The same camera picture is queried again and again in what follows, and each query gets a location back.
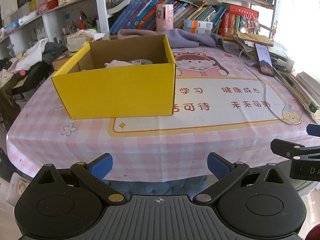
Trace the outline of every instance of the smartphone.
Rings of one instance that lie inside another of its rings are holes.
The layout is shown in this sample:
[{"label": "smartphone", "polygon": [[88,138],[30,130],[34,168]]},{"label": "smartphone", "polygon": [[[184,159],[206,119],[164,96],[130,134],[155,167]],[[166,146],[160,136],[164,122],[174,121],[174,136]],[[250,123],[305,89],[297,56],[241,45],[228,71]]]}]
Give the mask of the smartphone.
[{"label": "smartphone", "polygon": [[273,66],[271,63],[271,57],[270,57],[268,47],[265,45],[260,45],[258,43],[255,43],[254,47],[255,47],[257,55],[258,55],[261,73],[264,75],[268,75],[268,76],[273,77],[275,75],[275,73],[273,71]]}]

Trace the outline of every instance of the pink checkered tablecloth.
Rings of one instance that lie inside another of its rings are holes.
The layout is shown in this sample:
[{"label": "pink checkered tablecloth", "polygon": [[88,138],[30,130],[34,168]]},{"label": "pink checkered tablecloth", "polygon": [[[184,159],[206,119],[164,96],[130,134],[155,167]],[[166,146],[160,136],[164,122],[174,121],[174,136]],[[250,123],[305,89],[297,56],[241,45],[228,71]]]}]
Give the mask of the pink checkered tablecloth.
[{"label": "pink checkered tablecloth", "polygon": [[270,150],[274,138],[319,145],[308,136],[314,123],[274,78],[263,86],[238,57],[209,47],[173,49],[177,63],[174,115],[71,120],[47,79],[23,108],[7,134],[11,162],[34,176],[45,163],[68,168],[108,152],[114,165],[106,179],[164,182],[210,174],[206,160],[214,151],[230,162],[251,167],[282,157]]}]

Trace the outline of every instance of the brown cloth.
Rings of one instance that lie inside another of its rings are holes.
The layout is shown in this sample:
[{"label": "brown cloth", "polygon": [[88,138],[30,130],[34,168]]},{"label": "brown cloth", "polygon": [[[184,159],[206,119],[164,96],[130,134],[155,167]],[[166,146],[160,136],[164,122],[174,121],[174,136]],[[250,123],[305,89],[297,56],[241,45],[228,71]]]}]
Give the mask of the brown cloth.
[{"label": "brown cloth", "polygon": [[18,83],[20,74],[15,73],[0,89],[0,116],[6,127],[11,127],[21,109],[12,95],[12,88]]}]

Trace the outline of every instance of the tile floor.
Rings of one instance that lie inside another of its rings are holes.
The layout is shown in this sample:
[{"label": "tile floor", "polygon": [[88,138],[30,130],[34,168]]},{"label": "tile floor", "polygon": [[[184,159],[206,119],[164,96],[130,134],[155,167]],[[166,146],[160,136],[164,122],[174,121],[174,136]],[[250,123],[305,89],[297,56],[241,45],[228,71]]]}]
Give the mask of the tile floor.
[{"label": "tile floor", "polygon": [[[0,133],[0,147],[6,151],[6,138]],[[208,177],[208,184],[212,185],[217,179]],[[9,183],[0,178],[0,240],[18,240],[21,237],[19,228],[14,220],[13,207],[6,203]],[[300,230],[299,236],[305,238],[307,233],[320,223],[320,190],[313,190],[304,196],[303,201],[307,208],[307,217]]]}]

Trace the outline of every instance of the silver screw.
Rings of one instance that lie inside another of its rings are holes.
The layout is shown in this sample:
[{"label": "silver screw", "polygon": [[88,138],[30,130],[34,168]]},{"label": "silver screw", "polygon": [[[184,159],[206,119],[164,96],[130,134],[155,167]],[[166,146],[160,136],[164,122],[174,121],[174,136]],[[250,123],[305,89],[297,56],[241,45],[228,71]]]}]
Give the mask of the silver screw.
[{"label": "silver screw", "polygon": [[199,194],[196,199],[201,202],[208,202],[211,200],[211,196],[208,194]]}]

